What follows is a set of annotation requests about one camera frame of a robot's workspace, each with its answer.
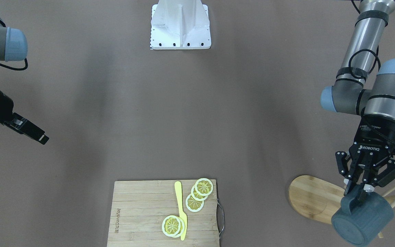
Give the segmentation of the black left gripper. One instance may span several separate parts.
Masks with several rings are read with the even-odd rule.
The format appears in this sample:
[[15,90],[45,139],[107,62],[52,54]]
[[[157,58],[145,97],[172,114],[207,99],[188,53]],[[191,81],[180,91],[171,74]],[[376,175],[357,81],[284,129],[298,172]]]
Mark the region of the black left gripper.
[[359,203],[365,202],[376,185],[395,180],[395,120],[381,115],[362,115],[348,152],[335,153],[338,172],[347,183],[344,196],[358,184]]

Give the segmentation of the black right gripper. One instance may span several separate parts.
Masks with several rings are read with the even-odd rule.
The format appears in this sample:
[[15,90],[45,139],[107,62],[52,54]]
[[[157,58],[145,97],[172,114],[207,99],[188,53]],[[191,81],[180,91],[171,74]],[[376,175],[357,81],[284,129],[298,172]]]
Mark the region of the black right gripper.
[[[17,133],[24,134],[41,144],[46,144],[50,138],[45,135],[45,131],[28,119],[20,115],[14,115],[13,108],[13,101],[0,90],[0,124],[11,128]],[[13,119],[14,127],[9,125]]]

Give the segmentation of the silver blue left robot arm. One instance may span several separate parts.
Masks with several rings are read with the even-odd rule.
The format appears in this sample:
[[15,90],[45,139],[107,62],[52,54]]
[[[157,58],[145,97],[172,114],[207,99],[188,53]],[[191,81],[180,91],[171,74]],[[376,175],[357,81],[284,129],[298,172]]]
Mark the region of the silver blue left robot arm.
[[395,58],[384,63],[379,42],[395,0],[362,0],[359,16],[333,86],[320,103],[329,111],[358,115],[361,121],[348,152],[336,152],[345,196],[363,202],[376,186],[395,180]]

